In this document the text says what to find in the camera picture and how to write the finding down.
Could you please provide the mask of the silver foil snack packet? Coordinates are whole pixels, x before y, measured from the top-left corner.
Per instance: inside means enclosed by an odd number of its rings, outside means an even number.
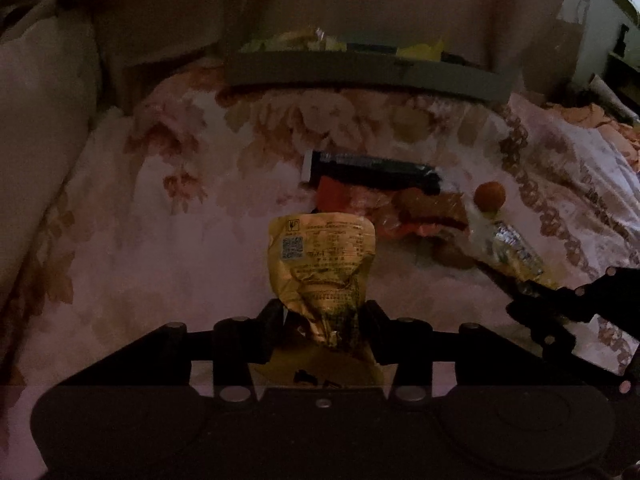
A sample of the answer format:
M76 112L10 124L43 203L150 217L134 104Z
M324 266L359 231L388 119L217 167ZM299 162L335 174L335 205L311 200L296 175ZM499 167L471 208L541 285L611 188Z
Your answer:
M521 282L538 281L547 272L520 232L502 220L474 214L469 221L469 248L475 259Z

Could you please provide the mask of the small orange fruit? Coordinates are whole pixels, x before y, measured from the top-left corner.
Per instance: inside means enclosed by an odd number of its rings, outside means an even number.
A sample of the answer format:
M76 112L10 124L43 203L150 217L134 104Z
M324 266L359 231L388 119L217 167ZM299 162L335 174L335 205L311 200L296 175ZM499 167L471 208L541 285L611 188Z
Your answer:
M476 188L473 200L483 214L495 214L506 202L506 189L497 181L485 182Z

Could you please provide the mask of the yellow crinkled snack packet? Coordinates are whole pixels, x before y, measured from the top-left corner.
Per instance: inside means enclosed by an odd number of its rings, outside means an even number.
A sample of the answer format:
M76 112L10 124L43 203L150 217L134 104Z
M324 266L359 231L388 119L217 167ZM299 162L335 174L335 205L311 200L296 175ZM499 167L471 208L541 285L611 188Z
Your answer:
M329 348L357 339L357 310L367 296L375 256L373 223L356 214L290 214L269 225L271 289L306 318L311 337Z

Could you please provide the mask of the red orange snack packet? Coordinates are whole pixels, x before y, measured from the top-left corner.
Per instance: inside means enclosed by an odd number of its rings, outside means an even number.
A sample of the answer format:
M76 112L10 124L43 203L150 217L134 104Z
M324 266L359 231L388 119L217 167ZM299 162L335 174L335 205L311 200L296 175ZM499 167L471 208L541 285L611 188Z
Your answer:
M317 188L319 212L341 212L367 218L378 237L400 240L406 236L439 236L446 229L469 229L463 195L426 195L418 188L381 191L322 177Z

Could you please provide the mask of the long dark blue snack bar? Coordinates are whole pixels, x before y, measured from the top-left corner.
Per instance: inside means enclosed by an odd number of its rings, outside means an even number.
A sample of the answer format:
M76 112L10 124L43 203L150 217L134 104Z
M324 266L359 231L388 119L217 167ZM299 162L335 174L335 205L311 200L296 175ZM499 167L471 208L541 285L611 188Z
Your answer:
M305 154L300 176L311 186L318 186L321 178L327 177L380 191L418 188L425 195L439 194L442 182L431 166L369 155L320 151Z

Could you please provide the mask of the floral bed quilt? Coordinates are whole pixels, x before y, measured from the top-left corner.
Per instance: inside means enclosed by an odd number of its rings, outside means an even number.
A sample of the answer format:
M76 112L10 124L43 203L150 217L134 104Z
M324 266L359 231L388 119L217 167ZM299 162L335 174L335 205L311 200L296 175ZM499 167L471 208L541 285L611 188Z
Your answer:
M314 208L310 150L435 167L445 188L506 189L514 226L556 284L639 262L639 175L597 129L522 96L504 107L372 90L238 96L216 68L110 110L44 215L10 297L21 343L1 401L1 474L35 479L38 396L171 321L208 330L269 300L268 226Z

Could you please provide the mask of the orange cloth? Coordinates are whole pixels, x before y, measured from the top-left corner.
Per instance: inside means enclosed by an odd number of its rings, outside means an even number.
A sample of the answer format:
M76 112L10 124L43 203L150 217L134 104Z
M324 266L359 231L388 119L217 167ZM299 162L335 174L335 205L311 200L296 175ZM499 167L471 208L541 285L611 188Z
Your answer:
M597 129L603 139L611 142L624 156L636 174L639 172L639 129L619 122L597 104L583 107L562 107L551 104L548 110L571 125Z

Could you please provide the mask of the grey snack tray box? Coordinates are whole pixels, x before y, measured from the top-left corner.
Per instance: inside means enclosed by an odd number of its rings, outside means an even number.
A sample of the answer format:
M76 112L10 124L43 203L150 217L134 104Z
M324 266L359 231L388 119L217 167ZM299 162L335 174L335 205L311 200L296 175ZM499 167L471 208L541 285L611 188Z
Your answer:
M485 103L506 102L518 74L484 70L441 42L398 49L343 42L318 28L252 40L224 67L228 83L241 88L385 88Z

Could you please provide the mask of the pink duvet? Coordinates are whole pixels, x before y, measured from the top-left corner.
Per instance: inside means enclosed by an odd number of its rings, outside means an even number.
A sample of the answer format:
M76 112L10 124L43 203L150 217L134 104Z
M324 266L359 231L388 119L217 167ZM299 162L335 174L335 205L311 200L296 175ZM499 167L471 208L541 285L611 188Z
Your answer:
M96 114L99 55L91 25L46 18L1 46L1 300Z

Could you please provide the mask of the pink curtain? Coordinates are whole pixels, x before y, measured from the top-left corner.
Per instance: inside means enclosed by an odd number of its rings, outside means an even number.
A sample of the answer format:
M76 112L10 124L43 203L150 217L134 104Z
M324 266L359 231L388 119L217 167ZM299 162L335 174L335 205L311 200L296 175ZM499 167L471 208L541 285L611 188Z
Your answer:
M96 19L116 61L172 58L216 44L231 54L251 39L316 26L346 42L445 52L495 73L518 70L563 0L44 0Z

